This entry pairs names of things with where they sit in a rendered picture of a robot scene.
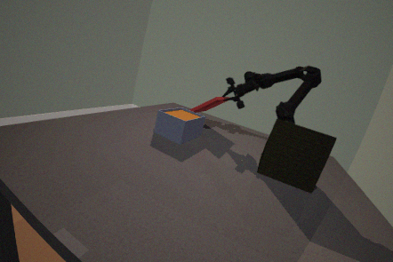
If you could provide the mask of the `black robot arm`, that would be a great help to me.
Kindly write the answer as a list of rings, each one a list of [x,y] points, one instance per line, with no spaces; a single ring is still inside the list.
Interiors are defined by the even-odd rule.
[[[303,71],[307,71],[307,74],[304,75]],[[256,74],[248,71],[244,77],[245,88],[248,92],[252,90],[259,91],[260,88],[267,89],[273,86],[274,83],[289,81],[294,78],[303,80],[303,84],[298,87],[299,89],[287,102],[281,101],[277,105],[277,119],[293,124],[295,124],[293,119],[295,108],[300,105],[312,88],[317,87],[322,82],[321,70],[309,66],[296,67],[277,74]]]

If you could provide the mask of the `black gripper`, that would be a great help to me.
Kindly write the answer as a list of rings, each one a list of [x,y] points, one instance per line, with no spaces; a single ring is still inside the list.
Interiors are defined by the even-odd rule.
[[[245,88],[245,84],[242,83],[242,84],[238,85],[237,87],[235,87],[235,80],[233,77],[228,77],[228,78],[226,78],[226,80],[231,86],[228,88],[228,90],[226,91],[226,93],[222,97],[225,97],[228,94],[230,94],[231,92],[234,92],[236,95],[235,97],[231,97],[231,98],[228,98],[225,100],[234,100],[234,102],[238,101],[237,102],[238,108],[239,109],[243,108],[245,105],[244,105],[243,101],[240,99],[240,96],[243,94],[246,94],[248,92],[247,89]],[[225,101],[225,100],[223,100],[223,101]]]

